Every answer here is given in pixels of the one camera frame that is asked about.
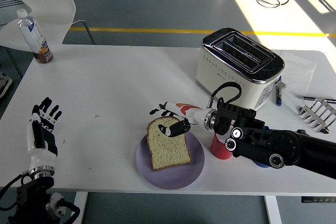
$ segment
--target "white robotic hand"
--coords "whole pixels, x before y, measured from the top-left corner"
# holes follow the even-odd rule
[[[191,124],[198,124],[202,129],[208,132],[213,132],[213,129],[211,128],[211,119],[217,112],[215,109],[201,109],[186,103],[166,102],[165,104],[159,104],[159,106],[152,110],[150,114],[152,115],[160,110],[164,111],[161,114],[162,116],[177,115],[183,118],[182,121],[177,122],[170,127],[166,127],[162,124],[158,125],[160,131],[168,137],[175,137],[188,132]]]
[[[57,146],[53,134],[54,126],[62,112],[56,105],[49,113],[52,100],[46,98],[40,106],[35,105],[27,125],[27,147],[30,157],[29,175],[32,179],[48,177],[55,173],[54,160]]]

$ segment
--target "marker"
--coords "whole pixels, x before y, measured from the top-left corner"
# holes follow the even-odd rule
[[[281,106],[282,98],[281,98],[281,90],[277,88],[277,106]]]
[[[316,101],[318,99],[315,97],[299,97],[299,98],[307,101]],[[327,103],[336,104],[336,100],[334,99],[325,99],[324,101]]]

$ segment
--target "table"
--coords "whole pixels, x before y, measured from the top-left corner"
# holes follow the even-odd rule
[[[46,96],[63,111],[55,126],[58,157],[54,189],[126,193],[221,195],[336,196],[336,180],[295,166],[261,168],[244,157],[217,159],[208,150],[213,134],[192,126],[203,144],[205,165],[200,177],[180,190],[161,190],[137,171],[135,153],[148,123],[159,115],[149,112],[165,101],[205,108],[207,93],[195,76],[199,48],[50,45],[54,60],[46,65],[32,61],[0,120],[1,177],[5,186],[26,170],[26,125],[34,104]],[[335,98],[335,74],[318,51],[291,53],[317,62],[309,95]],[[335,125],[328,135],[315,133],[298,117],[298,107],[309,101],[283,92],[283,105],[269,99],[257,118],[271,129],[304,129],[315,137],[334,141]]]

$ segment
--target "toaster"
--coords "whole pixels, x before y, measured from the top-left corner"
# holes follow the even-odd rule
[[[223,28],[202,40],[197,81],[211,93],[225,82],[237,82],[241,96],[232,104],[257,110],[268,99],[285,67],[274,52],[232,28]],[[227,87],[217,98],[228,101],[238,93]]]

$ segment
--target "plate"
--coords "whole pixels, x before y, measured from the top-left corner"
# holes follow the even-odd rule
[[[140,174],[152,185],[166,190],[181,189],[191,185],[204,167],[204,151],[199,140],[192,133],[185,134],[192,162],[190,164],[152,170],[152,157],[145,136],[136,150],[136,166]]]

